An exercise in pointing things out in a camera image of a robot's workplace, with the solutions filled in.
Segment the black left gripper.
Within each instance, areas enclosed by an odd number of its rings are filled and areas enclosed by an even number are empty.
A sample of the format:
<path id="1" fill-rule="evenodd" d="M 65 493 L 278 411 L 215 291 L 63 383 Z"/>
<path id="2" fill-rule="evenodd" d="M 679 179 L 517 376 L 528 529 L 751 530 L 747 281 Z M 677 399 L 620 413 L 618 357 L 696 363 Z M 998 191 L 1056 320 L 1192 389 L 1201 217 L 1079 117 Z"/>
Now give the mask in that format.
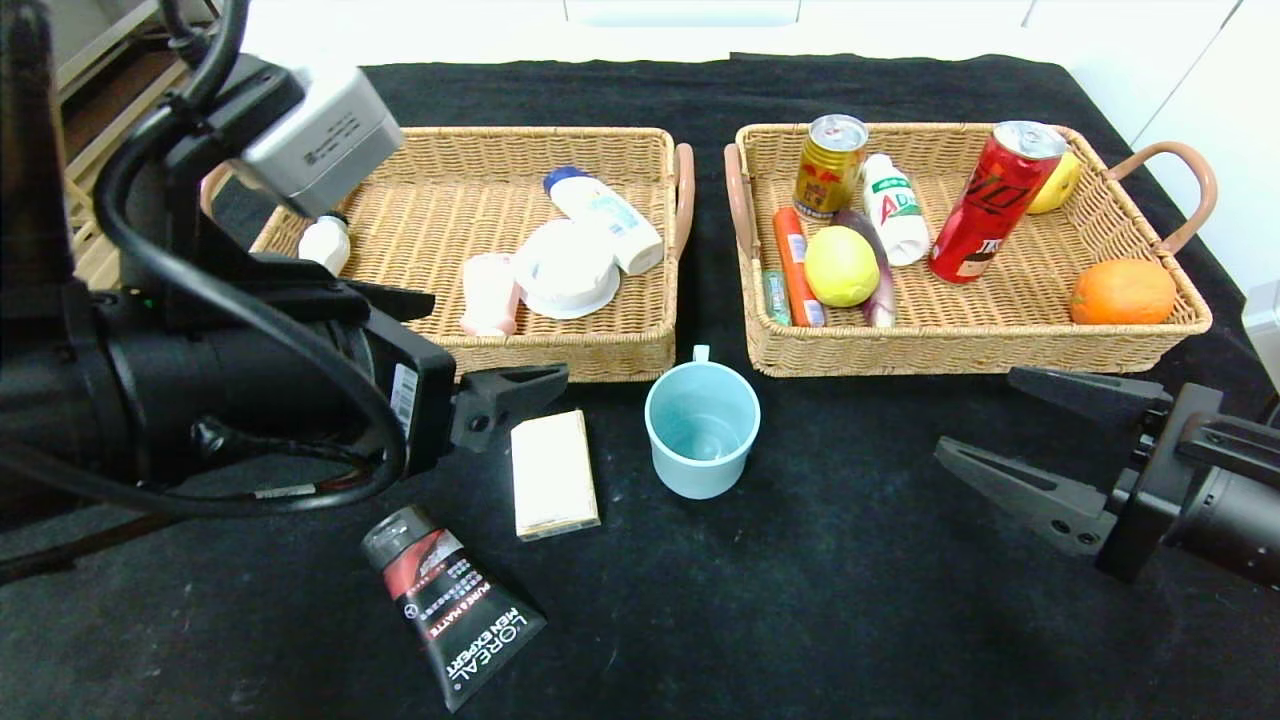
<path id="1" fill-rule="evenodd" d="M 342 357 L 351 373 L 333 379 L 315 365 L 312 347 L 246 327 L 239 428 L 253 436 L 351 448 L 384 468 L 390 441 L 352 400 L 355 392 L 374 389 L 379 413 L 396 419 L 403 459 L 392 477 L 401 479 L 434 466 L 449 421 L 451 445 L 481 454 L 570 384 L 564 363 L 468 372 L 454 392 L 451 420 L 454 359 L 402 324 L 430 316 L 436 296 L 353 279 L 346 284 L 367 300 L 360 314 L 338 316 L 329 307 L 297 325 L 316 336 L 324 356 Z"/>

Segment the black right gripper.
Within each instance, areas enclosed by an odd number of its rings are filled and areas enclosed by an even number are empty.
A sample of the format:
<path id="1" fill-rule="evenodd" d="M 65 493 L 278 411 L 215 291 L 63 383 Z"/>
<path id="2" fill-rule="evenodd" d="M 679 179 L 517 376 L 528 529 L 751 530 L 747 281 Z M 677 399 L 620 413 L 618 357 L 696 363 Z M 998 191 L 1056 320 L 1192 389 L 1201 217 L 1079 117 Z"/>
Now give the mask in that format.
<path id="1" fill-rule="evenodd" d="M 1098 553 L 1096 568 L 1121 582 L 1134 582 L 1169 547 L 1277 588 L 1276 428 L 1222 413 L 1222 392 L 1194 383 L 1172 400 L 1155 382 L 1039 366 L 1015 366 L 1007 382 L 1102 427 L 1142 428 L 1140 468 L 1125 470 L 1108 500 L 1092 486 L 942 437 L 934 457 L 955 477 L 1056 550 Z"/>

